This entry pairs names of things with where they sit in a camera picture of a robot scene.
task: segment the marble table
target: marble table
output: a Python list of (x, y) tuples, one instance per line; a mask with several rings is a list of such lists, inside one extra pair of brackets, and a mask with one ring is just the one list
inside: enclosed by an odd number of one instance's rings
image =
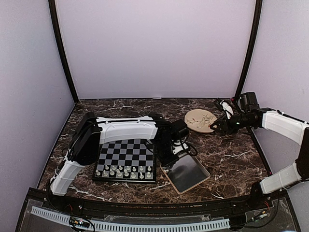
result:
[[(193, 109), (205, 109), (215, 116), (222, 115), (214, 99), (113, 99), (81, 100), (75, 106), (46, 164), (39, 189), (54, 175), (61, 161), (61, 151), (68, 147), (74, 129), (85, 113), (103, 117), (139, 117), (155, 111), (170, 121), (184, 118)], [(95, 165), (84, 168), (69, 187), (68, 196), (116, 203), (192, 203), (228, 199), (250, 193), (251, 184), (267, 176), (262, 160), (246, 130), (234, 135), (200, 134), (190, 131), (188, 141), (199, 151), (197, 156), (211, 178), (192, 190), (178, 195), (168, 182), (157, 161), (157, 183), (136, 184), (94, 182)]]

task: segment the checkered board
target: checkered board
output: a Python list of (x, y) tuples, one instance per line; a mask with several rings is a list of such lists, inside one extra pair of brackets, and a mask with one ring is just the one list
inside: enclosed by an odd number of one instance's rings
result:
[(92, 179), (155, 183), (153, 144), (144, 139), (121, 140), (103, 144)]

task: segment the white wall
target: white wall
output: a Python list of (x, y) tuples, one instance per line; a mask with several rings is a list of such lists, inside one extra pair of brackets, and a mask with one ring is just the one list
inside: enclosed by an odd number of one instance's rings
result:
[(1, 1), (0, 231), (15, 230), (73, 105), (48, 1)]
[[(244, 92), (255, 91), (261, 107), (309, 121), (309, 1), (263, 2), (255, 50)], [(273, 172), (298, 156), (296, 143), (274, 132), (257, 138)], [(309, 231), (309, 183), (289, 190), (302, 231)]]
[(80, 99), (232, 97), (254, 0), (57, 0)]

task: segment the white vent strip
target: white vent strip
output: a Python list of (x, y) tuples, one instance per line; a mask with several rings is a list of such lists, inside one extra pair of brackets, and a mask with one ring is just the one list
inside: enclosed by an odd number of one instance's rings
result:
[[(32, 207), (32, 214), (69, 226), (69, 215)], [(229, 219), (179, 225), (130, 225), (91, 220), (98, 232), (206, 232), (230, 228)]]

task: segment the round plate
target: round plate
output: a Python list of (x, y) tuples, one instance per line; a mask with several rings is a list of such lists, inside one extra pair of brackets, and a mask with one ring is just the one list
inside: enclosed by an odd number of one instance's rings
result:
[(200, 132), (200, 133), (211, 133), (210, 125), (217, 120), (216, 116), (207, 110), (191, 110), (185, 117), (184, 121), (188, 125), (188, 128)]

